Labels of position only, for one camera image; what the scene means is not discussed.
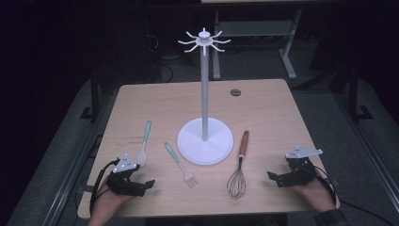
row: wire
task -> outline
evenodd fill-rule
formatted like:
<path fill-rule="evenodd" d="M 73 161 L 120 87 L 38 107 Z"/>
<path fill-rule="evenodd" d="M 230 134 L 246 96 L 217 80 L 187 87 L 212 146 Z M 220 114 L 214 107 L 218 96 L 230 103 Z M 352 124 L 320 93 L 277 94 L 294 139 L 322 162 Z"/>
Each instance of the wire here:
<path fill-rule="evenodd" d="M 317 168 L 318 170 L 322 171 L 322 172 L 326 175 L 326 177 L 328 178 L 328 180 L 329 180 L 330 183 L 331 183 L 333 192 L 335 193 L 334 184 L 332 183 L 331 179 L 329 179 L 327 173 L 326 173 L 324 170 L 322 170 L 322 169 L 320 169 L 320 168 L 318 168 L 318 167 L 316 167 L 316 166 L 314 166 L 314 167 Z M 388 224 L 388 225 L 390 225 L 390 226 L 393 226 L 393 224 L 392 224 L 391 222 L 389 222 L 388 220 L 386 220 L 385 218 L 383 218 L 383 217 L 381 217 L 380 215 L 375 214 L 375 213 L 373 213 L 373 212 L 371 212 L 371 211 L 368 211 L 368 210 L 366 210 L 366 209 L 364 209 L 364 208 L 362 208 L 362 207 L 359 207 L 359 206 L 357 206 L 357 205 L 355 205 L 355 204 L 349 203 L 349 202 L 344 201 L 344 200 L 341 200 L 341 199 L 340 199 L 340 203 L 349 205 L 349 206 L 351 206 L 351 207 L 353 207 L 353 208 L 355 208 L 355 209 L 358 209 L 358 210 L 360 210 L 360 211 L 362 211 L 362 212 L 364 212 L 364 213 L 366 213 L 366 214 L 369 214 L 369 215 L 371 215 L 371 216 L 373 216 L 373 217 L 375 217 L 375 218 L 380 219 L 381 221 L 383 221 L 384 223 L 386 223 L 386 224 Z"/>
<path fill-rule="evenodd" d="M 111 162 L 109 162 L 108 164 L 106 164 L 106 166 L 105 166 L 103 169 L 100 170 L 100 173 L 99 173 L 99 175 L 98 175 L 98 177 L 97 177 L 96 183 L 94 184 L 93 191 L 91 192 L 90 207 L 89 207 L 90 214 L 91 214 L 91 212 L 92 212 L 92 210 L 93 210 L 94 203 L 96 202 L 97 198 L 104 194 L 104 192 L 103 192 L 100 196 L 97 196 L 97 190 L 98 190 L 98 188 L 99 188 L 99 186 L 100 186 L 100 182 L 101 182 L 101 180 L 102 180 L 102 178 L 103 178 L 103 176 L 104 176 L 104 173 L 105 173 L 106 169 L 107 169 L 109 166 L 111 166 L 111 165 L 117 166 L 117 164 L 119 163 L 119 161 L 120 161 L 119 159 L 117 159 L 117 160 L 115 160 L 115 161 L 111 161 Z"/>
<path fill-rule="evenodd" d="M 161 63 L 161 67 L 164 67 L 164 68 L 166 68 L 166 69 L 168 69 L 168 70 L 170 71 L 170 77 L 169 77 L 169 79 L 168 79 L 167 81 L 164 81 L 164 78 L 162 77 L 162 74 L 159 73 L 159 78 L 160 78 L 160 80 L 161 80 L 161 83 L 168 83 L 168 82 L 170 82 L 170 81 L 172 80 L 172 78 L 173 78 L 173 70 L 172 70 L 170 67 L 168 67 L 167 65 L 162 64 L 162 63 Z"/>

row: white pole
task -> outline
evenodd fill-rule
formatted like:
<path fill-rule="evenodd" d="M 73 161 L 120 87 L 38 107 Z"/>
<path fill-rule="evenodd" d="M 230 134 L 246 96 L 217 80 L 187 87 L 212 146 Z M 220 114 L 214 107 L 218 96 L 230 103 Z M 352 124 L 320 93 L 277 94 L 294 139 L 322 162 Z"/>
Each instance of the white pole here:
<path fill-rule="evenodd" d="M 208 79 L 209 79 L 209 47 L 200 48 L 200 81 L 202 96 L 202 140 L 208 140 Z"/>

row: hand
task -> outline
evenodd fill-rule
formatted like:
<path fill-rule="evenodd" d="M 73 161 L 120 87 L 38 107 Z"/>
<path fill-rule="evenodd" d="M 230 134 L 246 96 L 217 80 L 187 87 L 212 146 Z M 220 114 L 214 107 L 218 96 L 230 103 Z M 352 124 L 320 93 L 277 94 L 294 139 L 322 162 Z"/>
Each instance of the hand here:
<path fill-rule="evenodd" d="M 319 213 L 336 209 L 330 194 L 317 178 L 314 178 L 305 186 L 290 186 L 298 192 Z"/>
<path fill-rule="evenodd" d="M 106 184 L 107 180 L 108 176 L 97 191 L 97 196 L 100 197 L 94 203 L 89 226 L 105 225 L 125 202 L 133 198 L 133 196 L 115 194 Z"/>

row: utensil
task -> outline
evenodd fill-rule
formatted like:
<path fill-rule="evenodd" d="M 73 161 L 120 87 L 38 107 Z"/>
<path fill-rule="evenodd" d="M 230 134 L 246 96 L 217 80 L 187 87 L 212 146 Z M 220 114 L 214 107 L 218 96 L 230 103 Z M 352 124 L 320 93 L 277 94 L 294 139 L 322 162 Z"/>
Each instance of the utensil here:
<path fill-rule="evenodd" d="M 246 193 L 246 179 L 241 171 L 241 165 L 244 156 L 247 152 L 247 144 L 249 138 L 249 131 L 246 130 L 241 140 L 240 152 L 238 153 L 238 169 L 232 174 L 231 178 L 227 182 L 227 190 L 229 191 L 231 198 L 234 200 L 240 199 Z"/>
<path fill-rule="evenodd" d="M 152 124 L 151 121 L 147 121 L 146 129 L 144 131 L 143 144 L 141 145 L 140 152 L 138 152 L 138 154 L 136 156 L 136 162 L 137 162 L 137 164 L 140 165 L 141 168 L 143 168 L 147 162 L 147 153 L 146 153 L 145 149 L 146 149 L 147 139 L 149 138 L 151 124 Z"/>
<path fill-rule="evenodd" d="M 177 157 L 176 153 L 173 151 L 172 147 L 170 146 L 169 143 L 165 142 L 164 143 L 165 147 L 167 148 L 168 152 L 170 155 L 172 155 L 173 159 L 176 161 L 176 163 L 179 165 L 180 169 L 182 169 L 183 174 L 184 174 L 184 180 L 185 183 L 192 188 L 193 186 L 196 186 L 199 182 L 197 181 L 197 178 L 194 176 L 193 173 L 185 169 L 183 166 L 182 162 L 180 159 Z"/>

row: wooden tabletop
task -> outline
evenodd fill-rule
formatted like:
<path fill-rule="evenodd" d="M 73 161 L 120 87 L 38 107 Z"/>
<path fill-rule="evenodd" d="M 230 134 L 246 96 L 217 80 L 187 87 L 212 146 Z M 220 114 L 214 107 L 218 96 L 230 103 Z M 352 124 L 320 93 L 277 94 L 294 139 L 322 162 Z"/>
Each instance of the wooden tabletop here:
<path fill-rule="evenodd" d="M 241 95 L 231 96 L 232 89 Z M 177 148 L 177 135 L 189 121 L 201 117 L 200 83 L 128 85 L 120 88 L 104 132 L 88 185 L 93 186 L 100 170 L 125 153 L 133 158 L 141 148 L 148 120 L 152 128 L 147 142 L 148 160 L 132 179 L 155 180 L 144 197 L 127 202 L 117 213 L 125 217 L 165 217 L 280 213 L 311 208 L 293 191 L 278 188 L 267 172 L 289 172 L 284 155 L 295 146 L 315 148 L 311 136 L 284 80 L 215 81 L 209 83 L 209 117 L 226 123 L 233 134 L 230 155 L 212 166 L 198 166 L 184 159 Z M 233 200 L 226 184 L 238 167 L 242 135 L 249 131 L 247 155 L 242 171 L 247 192 Z M 170 143 L 199 184 L 189 188 L 164 142 Z M 311 157 L 324 168 L 319 156 Z M 89 218 L 90 193 L 79 205 L 80 218 Z"/>

